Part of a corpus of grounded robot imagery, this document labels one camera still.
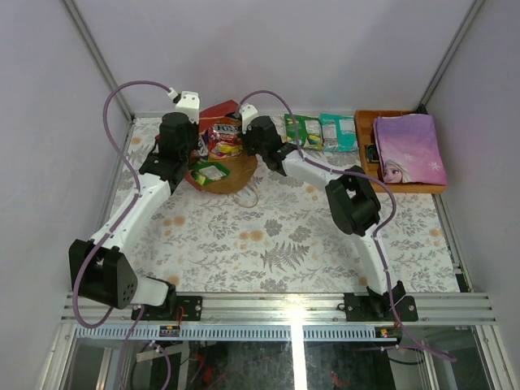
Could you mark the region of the red brown paper bag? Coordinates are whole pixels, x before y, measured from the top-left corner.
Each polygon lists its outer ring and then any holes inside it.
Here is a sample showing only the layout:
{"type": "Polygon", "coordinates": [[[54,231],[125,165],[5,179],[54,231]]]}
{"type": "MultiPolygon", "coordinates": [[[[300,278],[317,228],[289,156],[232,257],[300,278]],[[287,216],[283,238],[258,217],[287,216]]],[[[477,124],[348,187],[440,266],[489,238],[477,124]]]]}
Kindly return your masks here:
{"type": "Polygon", "coordinates": [[[215,106],[211,106],[200,113],[197,148],[191,154],[188,164],[188,173],[185,176],[185,179],[200,192],[218,195],[236,195],[250,183],[257,169],[257,158],[248,156],[243,150],[243,146],[242,153],[235,158],[219,161],[211,161],[208,158],[208,130],[221,119],[229,118],[241,122],[241,120],[235,116],[235,110],[237,108],[238,105],[235,101],[227,100],[215,106]],[[230,174],[225,179],[202,187],[196,184],[190,176],[190,167],[199,161],[220,163],[230,171],[230,174]]]}

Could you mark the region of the green snack packet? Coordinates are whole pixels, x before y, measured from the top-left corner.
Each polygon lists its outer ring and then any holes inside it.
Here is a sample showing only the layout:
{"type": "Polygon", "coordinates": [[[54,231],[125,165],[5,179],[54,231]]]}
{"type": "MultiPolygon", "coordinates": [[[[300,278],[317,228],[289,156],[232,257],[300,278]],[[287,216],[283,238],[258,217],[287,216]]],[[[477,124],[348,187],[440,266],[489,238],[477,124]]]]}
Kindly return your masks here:
{"type": "Polygon", "coordinates": [[[204,187],[229,176],[230,171],[217,162],[196,162],[190,167],[190,176],[193,181],[204,187]]]}
{"type": "Polygon", "coordinates": [[[319,119],[304,115],[284,115],[285,141],[296,144],[297,141],[302,149],[323,149],[322,127],[319,119]]]}

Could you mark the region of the teal snack packet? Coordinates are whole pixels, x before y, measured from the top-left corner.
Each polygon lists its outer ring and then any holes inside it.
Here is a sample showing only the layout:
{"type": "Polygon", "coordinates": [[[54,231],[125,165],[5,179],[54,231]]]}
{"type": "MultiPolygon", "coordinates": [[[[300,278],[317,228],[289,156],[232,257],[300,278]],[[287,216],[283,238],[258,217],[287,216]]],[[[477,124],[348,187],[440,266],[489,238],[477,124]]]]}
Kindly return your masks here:
{"type": "Polygon", "coordinates": [[[322,113],[319,116],[319,122],[322,129],[323,151],[353,152],[358,150],[353,116],[322,113]]]}

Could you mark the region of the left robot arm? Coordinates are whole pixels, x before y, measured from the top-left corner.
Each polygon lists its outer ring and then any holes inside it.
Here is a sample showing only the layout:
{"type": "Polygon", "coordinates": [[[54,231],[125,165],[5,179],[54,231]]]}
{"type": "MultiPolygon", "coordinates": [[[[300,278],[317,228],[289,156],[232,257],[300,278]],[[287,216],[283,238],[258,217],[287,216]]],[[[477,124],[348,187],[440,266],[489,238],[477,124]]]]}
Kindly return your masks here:
{"type": "Polygon", "coordinates": [[[158,139],[139,169],[138,187],[103,228],[89,240],[75,240],[69,249],[75,299],[84,297],[115,309],[144,304],[163,321],[176,315],[178,301],[171,284],[137,275],[126,252],[186,176],[197,140],[198,125],[186,114],[162,117],[158,139]]]}

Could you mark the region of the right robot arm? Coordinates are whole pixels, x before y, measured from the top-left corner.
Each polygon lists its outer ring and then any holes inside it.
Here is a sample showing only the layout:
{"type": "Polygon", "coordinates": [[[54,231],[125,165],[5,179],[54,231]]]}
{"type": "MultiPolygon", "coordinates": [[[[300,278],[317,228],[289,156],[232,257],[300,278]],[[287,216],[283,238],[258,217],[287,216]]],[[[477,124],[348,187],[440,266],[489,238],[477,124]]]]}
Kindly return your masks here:
{"type": "Polygon", "coordinates": [[[371,182],[359,166],[347,170],[314,161],[294,144],[283,142],[268,116],[241,116],[240,138],[248,155],[257,155],[271,171],[293,177],[325,191],[334,224],[353,243],[364,262],[367,288],[376,294],[370,300],[371,313],[379,320],[397,314],[400,303],[395,297],[399,281],[392,275],[381,230],[391,217],[382,221],[381,205],[371,182]]]}

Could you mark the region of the Fox's candy bag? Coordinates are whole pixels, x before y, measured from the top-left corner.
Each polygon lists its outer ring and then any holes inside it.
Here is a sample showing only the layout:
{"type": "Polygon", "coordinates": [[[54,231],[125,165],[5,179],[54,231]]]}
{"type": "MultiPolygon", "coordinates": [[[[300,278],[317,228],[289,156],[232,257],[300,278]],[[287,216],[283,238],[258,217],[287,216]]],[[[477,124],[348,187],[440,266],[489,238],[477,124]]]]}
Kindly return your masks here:
{"type": "Polygon", "coordinates": [[[242,143],[239,138],[241,122],[234,119],[221,119],[207,132],[208,158],[219,161],[235,158],[242,153],[242,143]]]}

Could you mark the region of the purple Frozen cloth bag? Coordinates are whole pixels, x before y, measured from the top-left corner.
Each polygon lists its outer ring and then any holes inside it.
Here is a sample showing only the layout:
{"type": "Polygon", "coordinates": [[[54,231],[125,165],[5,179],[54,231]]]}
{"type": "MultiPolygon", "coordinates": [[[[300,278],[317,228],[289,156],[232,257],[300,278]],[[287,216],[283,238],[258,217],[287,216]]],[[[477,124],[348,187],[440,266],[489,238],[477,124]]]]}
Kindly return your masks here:
{"type": "Polygon", "coordinates": [[[446,185],[432,116],[408,114],[374,121],[383,182],[387,184],[446,185]]]}

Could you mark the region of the floral table mat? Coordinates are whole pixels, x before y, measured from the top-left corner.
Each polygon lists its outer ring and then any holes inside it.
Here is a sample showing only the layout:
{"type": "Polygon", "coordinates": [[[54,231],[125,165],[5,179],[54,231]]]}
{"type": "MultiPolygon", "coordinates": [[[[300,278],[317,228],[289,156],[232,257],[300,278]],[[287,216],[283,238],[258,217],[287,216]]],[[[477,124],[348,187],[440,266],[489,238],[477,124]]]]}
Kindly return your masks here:
{"type": "MultiPolygon", "coordinates": [[[[455,293],[457,279],[429,194],[379,195],[387,262],[410,293],[455,293]]],[[[259,163],[233,195],[183,182],[124,254],[139,275],[181,292],[364,292],[350,236],[334,224],[326,193],[259,163]]]]}

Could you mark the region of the small black object in tray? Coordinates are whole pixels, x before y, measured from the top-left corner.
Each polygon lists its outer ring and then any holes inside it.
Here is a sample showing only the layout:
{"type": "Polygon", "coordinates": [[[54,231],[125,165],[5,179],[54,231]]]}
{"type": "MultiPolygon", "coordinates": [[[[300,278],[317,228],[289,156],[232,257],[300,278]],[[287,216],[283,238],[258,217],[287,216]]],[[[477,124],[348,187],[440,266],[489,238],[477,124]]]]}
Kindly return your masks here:
{"type": "Polygon", "coordinates": [[[365,145],[365,155],[368,163],[379,163],[378,149],[375,144],[365,145]]]}

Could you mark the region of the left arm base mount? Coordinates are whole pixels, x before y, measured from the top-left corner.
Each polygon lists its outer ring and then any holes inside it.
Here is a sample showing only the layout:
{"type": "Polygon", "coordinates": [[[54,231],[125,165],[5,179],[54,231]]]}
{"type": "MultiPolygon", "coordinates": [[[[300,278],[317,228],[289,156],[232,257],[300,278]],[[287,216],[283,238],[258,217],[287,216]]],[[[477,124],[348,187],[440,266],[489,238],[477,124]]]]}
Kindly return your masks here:
{"type": "Polygon", "coordinates": [[[178,295],[174,284],[168,285],[166,300],[160,306],[144,305],[141,320],[162,322],[200,321],[203,297],[178,295]]]}

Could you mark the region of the aluminium front rail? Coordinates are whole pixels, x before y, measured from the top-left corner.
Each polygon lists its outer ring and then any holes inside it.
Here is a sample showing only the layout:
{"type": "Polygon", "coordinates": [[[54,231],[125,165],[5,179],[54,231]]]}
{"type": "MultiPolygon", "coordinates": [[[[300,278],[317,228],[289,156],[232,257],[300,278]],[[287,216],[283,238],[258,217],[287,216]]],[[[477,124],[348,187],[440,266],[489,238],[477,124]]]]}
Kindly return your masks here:
{"type": "Polygon", "coordinates": [[[73,318],[67,302],[59,335],[122,340],[305,341],[342,340],[392,342],[402,328],[486,327],[496,316],[484,293],[413,293],[383,318],[362,313],[365,294],[336,293],[196,293],[181,294],[183,305],[170,319],[137,318],[127,308],[114,310],[99,327],[88,329],[73,318]]]}

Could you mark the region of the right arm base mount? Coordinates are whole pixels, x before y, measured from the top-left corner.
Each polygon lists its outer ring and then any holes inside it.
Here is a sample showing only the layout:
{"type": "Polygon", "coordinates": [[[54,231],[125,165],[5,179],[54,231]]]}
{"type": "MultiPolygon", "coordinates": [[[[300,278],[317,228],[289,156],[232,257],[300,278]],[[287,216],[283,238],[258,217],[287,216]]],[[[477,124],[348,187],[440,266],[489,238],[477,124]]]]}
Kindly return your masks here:
{"type": "MultiPolygon", "coordinates": [[[[417,322],[418,312],[415,300],[410,296],[404,284],[398,280],[392,288],[392,297],[399,319],[402,322],[417,322]]],[[[345,293],[344,299],[336,309],[345,314],[350,322],[389,322],[396,319],[390,302],[390,295],[385,292],[380,295],[367,288],[366,295],[345,293]]]]}

